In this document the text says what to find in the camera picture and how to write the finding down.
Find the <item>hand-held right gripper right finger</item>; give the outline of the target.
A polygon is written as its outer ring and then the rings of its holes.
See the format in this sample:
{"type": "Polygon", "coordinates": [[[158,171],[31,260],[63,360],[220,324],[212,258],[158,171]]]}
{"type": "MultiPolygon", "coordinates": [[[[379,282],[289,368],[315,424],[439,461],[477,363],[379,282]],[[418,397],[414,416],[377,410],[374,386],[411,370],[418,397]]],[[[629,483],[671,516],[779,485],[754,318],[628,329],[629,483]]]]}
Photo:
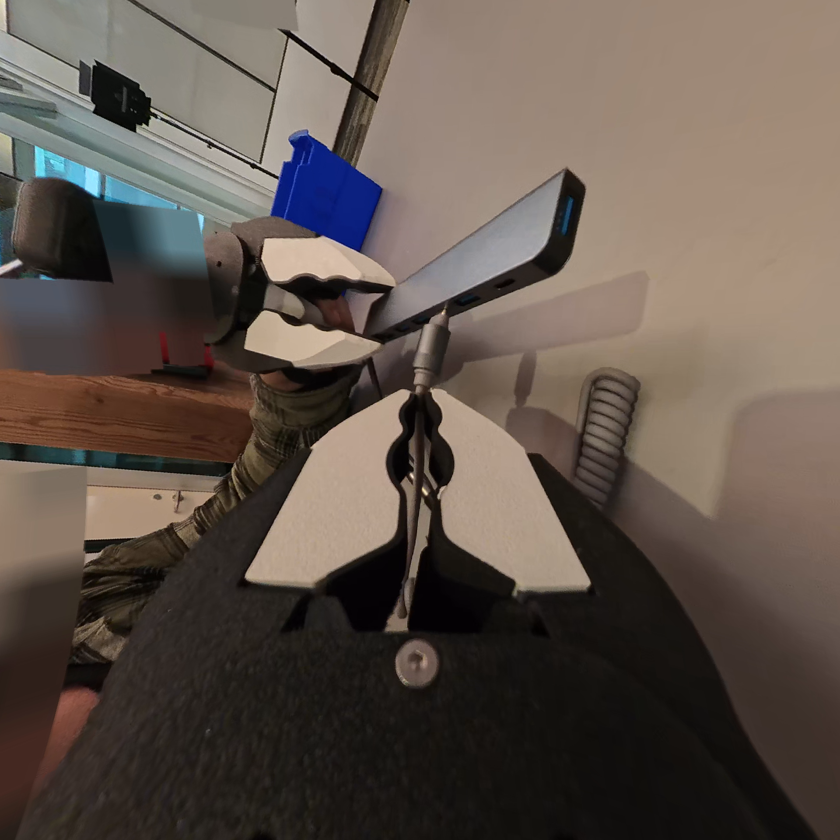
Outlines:
{"type": "Polygon", "coordinates": [[[426,406],[447,543],[510,579],[516,595],[587,592],[590,577],[525,448],[440,388],[426,406]]]}

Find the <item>wooden board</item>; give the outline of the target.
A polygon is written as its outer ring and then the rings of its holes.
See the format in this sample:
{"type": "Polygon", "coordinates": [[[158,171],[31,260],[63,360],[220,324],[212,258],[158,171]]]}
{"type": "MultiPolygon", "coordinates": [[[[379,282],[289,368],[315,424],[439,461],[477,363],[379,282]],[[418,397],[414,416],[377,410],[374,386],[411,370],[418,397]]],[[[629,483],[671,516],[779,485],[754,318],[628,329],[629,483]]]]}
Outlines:
{"type": "Polygon", "coordinates": [[[231,462],[251,434],[248,377],[1,372],[4,443],[231,462]]]}

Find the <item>black office chair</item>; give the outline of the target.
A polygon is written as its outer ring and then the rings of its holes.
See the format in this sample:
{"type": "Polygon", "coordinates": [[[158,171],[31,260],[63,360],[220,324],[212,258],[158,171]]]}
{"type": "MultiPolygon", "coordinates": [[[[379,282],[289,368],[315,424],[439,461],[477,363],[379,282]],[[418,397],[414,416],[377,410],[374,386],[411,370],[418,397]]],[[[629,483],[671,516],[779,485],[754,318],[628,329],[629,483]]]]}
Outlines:
{"type": "Polygon", "coordinates": [[[56,178],[23,184],[14,210],[12,247],[26,270],[51,279],[111,284],[97,200],[56,178]]]}

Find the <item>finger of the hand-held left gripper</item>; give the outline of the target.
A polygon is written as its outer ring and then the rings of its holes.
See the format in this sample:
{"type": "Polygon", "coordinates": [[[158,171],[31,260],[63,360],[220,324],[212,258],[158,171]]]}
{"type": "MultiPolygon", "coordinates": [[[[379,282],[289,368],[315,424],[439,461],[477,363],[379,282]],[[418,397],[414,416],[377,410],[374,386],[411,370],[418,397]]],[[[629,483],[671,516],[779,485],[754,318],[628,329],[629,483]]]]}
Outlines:
{"type": "Polygon", "coordinates": [[[268,238],[260,255],[268,279],[303,298],[336,298],[347,290],[386,293],[394,277],[372,258],[323,236],[268,238]]]}
{"type": "Polygon", "coordinates": [[[362,364],[383,344],[355,333],[293,323],[290,317],[263,310],[245,332],[245,350],[305,371],[325,371],[362,364]]]}

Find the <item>black mounted device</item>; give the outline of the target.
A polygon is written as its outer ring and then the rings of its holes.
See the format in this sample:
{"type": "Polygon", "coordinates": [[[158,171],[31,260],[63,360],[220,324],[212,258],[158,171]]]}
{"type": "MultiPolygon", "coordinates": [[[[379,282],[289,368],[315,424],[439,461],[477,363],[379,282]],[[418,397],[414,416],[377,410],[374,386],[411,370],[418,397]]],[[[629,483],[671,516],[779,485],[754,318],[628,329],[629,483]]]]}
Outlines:
{"type": "Polygon", "coordinates": [[[139,83],[94,61],[80,61],[78,89],[93,104],[93,114],[135,133],[152,119],[151,98],[139,83]]]}

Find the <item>red stand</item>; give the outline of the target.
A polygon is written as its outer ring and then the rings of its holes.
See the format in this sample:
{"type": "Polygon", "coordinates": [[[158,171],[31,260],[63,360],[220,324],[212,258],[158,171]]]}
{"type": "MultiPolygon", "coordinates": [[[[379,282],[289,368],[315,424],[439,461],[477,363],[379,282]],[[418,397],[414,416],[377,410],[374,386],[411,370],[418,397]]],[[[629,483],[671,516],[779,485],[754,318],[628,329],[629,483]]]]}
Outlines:
{"type": "Polygon", "coordinates": [[[152,370],[153,375],[170,375],[188,380],[206,381],[214,371],[214,356],[211,346],[204,344],[203,361],[200,364],[173,364],[169,351],[169,343],[164,332],[160,333],[161,365],[152,370]]]}

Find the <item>grey usb hub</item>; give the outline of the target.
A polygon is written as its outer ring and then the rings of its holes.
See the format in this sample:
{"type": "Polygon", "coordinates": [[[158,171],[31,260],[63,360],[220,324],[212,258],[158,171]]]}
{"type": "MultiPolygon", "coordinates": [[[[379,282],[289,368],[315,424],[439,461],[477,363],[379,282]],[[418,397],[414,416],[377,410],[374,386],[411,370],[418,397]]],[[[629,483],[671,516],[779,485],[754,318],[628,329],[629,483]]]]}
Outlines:
{"type": "Polygon", "coordinates": [[[389,343],[556,276],[571,258],[585,184],[564,169],[371,305],[364,335],[389,343]]]}

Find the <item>blue plastic bin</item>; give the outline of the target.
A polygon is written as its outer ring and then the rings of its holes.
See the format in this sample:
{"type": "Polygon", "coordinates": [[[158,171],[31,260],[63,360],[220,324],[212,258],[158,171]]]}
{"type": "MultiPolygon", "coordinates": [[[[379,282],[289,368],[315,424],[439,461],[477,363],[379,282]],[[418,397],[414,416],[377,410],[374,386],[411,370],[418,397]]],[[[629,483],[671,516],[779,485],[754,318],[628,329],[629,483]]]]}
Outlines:
{"type": "Polygon", "coordinates": [[[309,131],[289,137],[270,215],[361,251],[382,188],[309,131]]]}

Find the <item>person's left hand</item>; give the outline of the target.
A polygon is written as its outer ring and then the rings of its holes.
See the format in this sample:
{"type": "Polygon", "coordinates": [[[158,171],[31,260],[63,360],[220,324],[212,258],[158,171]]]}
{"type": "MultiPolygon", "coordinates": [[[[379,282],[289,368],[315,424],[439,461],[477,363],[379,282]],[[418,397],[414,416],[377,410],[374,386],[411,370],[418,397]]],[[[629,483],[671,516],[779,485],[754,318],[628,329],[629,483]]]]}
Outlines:
{"type": "Polygon", "coordinates": [[[346,297],[317,299],[312,304],[320,313],[321,321],[317,326],[355,334],[353,315],[346,297]]]}

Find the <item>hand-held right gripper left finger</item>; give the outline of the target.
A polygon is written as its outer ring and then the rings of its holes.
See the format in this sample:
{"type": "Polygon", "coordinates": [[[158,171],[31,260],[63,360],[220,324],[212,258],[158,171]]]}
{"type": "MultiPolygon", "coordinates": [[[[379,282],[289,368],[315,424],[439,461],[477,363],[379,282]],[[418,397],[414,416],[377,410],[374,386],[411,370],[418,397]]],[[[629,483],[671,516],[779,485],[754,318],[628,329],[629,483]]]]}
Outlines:
{"type": "Polygon", "coordinates": [[[402,479],[387,459],[404,435],[405,389],[351,415],[311,447],[245,582],[317,589],[374,560],[374,583],[399,589],[406,566],[402,479]]]}

